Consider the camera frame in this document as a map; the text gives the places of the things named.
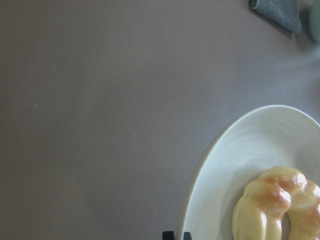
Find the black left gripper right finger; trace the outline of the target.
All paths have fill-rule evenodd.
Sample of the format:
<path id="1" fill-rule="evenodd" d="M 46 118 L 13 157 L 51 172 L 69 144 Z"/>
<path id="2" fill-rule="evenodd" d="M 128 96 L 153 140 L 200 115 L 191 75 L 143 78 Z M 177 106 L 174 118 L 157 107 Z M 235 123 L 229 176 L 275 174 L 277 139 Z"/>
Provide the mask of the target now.
<path id="1" fill-rule="evenodd" d="M 192 240 L 192 235 L 191 235 L 191 233 L 188 232 L 188 231 L 185 231 L 185 232 L 183 233 L 183 240 Z"/>

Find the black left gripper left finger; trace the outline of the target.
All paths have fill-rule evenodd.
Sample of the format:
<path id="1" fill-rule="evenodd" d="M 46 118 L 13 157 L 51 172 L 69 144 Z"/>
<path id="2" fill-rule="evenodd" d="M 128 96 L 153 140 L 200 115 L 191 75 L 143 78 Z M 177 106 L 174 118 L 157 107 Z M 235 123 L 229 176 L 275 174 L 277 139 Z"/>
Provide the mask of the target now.
<path id="1" fill-rule="evenodd" d="M 162 233 L 162 240 L 174 240 L 174 232 L 173 231 L 164 231 Z"/>

